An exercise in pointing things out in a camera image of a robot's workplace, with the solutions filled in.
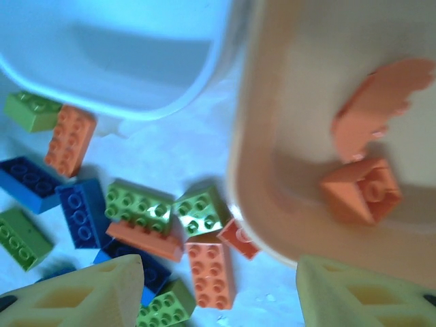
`light green lego brick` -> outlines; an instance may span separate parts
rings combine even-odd
[[[51,251],[52,244],[18,209],[0,213],[0,243],[28,271]]]
[[[62,104],[29,92],[11,93],[4,112],[28,132],[55,128]]]
[[[188,320],[195,307],[195,298],[189,293],[185,284],[178,279],[169,282],[149,306],[140,307],[136,326],[173,326]]]
[[[214,185],[185,194],[174,203],[174,210],[189,236],[220,230],[230,218]]]
[[[114,182],[106,195],[108,218],[121,219],[168,235],[171,229],[172,198]]]

